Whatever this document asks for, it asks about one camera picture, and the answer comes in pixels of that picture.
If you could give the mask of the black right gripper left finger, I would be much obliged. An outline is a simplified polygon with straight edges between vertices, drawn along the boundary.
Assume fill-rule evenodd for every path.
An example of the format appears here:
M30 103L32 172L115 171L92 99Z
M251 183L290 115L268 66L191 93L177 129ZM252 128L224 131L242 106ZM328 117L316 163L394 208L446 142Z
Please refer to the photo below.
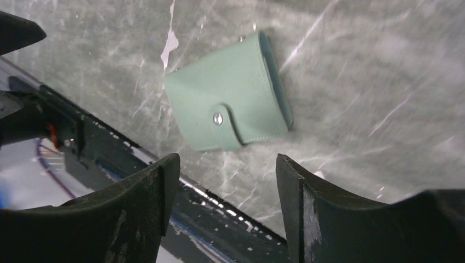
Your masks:
M1 262L155 262L179 187L180 157L60 206L1 210Z

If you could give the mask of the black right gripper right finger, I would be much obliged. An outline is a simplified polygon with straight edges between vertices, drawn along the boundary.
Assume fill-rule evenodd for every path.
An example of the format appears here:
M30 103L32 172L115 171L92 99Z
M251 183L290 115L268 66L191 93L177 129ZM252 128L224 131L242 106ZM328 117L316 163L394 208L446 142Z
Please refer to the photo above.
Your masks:
M326 181L286 155L276 178L292 262L464 262L464 190L385 204Z

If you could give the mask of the mint green card holder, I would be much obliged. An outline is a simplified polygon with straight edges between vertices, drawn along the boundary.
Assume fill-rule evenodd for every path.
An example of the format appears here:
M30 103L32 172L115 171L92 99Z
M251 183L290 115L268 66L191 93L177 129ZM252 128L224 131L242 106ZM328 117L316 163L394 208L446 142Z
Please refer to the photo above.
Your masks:
M262 31L169 73L165 91L183 138L196 151L237 151L284 136L293 123Z

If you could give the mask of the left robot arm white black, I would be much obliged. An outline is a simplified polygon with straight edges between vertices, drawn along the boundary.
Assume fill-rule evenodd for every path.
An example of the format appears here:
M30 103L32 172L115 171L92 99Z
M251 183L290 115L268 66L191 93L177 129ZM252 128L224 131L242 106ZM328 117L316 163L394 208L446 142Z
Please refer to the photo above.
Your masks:
M35 22L1 11L1 55L35 44L47 37Z

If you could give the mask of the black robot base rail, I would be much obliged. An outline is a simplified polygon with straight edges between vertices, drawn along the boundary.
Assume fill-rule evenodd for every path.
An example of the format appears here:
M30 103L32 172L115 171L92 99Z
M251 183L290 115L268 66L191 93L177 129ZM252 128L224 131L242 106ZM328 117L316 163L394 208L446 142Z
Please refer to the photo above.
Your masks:
M90 193L161 159L6 59L1 85L1 145L48 139ZM160 248L185 262L289 262L283 238L181 174Z

